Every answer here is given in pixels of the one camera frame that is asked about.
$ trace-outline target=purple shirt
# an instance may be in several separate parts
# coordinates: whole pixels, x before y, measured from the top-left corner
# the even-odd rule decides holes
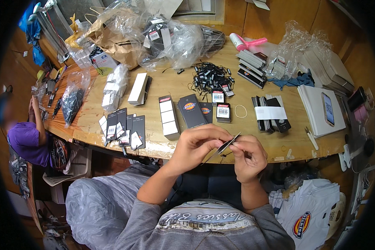
[[[39,146],[39,131],[35,123],[17,123],[8,131],[8,138],[11,147],[20,157],[35,165],[51,165],[48,144]]]

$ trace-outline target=rubber band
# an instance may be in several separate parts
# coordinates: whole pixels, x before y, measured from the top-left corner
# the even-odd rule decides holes
[[[241,106],[241,107],[243,107],[244,108],[244,111],[246,112],[246,115],[245,116],[238,116],[237,114],[236,114],[236,108],[238,107],[238,106]],[[243,106],[243,105],[236,105],[235,106],[235,116],[236,117],[238,117],[238,118],[245,118],[246,116],[247,116],[247,110],[246,110],[246,108]]]

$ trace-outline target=person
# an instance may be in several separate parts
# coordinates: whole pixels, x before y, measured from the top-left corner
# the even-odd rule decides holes
[[[70,146],[45,131],[39,102],[33,95],[28,108],[29,121],[18,123],[14,115],[16,103],[13,95],[12,91],[0,94],[0,127],[7,131],[10,147],[26,161],[43,166],[49,177],[62,175],[61,171],[70,157]]]
[[[268,155],[252,135],[241,135],[229,146],[242,210],[217,197],[184,202],[162,214],[160,206],[178,177],[200,168],[211,150],[232,138],[214,124],[185,130],[171,159],[139,189],[115,249],[294,249],[257,178]]]

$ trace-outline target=hand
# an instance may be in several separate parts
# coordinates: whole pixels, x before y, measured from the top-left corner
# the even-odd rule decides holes
[[[39,102],[37,100],[37,98],[35,96],[32,95],[32,98],[31,98],[31,102],[32,102],[32,108],[34,111],[37,111],[39,110]]]
[[[179,176],[197,167],[211,150],[232,138],[228,131],[214,124],[187,129],[179,137],[175,152],[164,167],[171,175]]]
[[[28,113],[34,114],[34,108],[32,107],[32,98],[29,101],[29,108],[28,108]]]
[[[267,166],[268,154],[261,143],[251,134],[240,136],[229,146],[235,156],[237,180],[250,183]]]

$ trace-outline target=smartphone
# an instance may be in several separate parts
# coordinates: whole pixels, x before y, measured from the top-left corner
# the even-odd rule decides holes
[[[325,93],[321,94],[322,96],[322,102],[324,103],[324,115],[325,115],[325,121],[332,127],[335,126],[335,120],[334,120],[334,112],[332,110],[332,102],[329,96],[327,96]]]

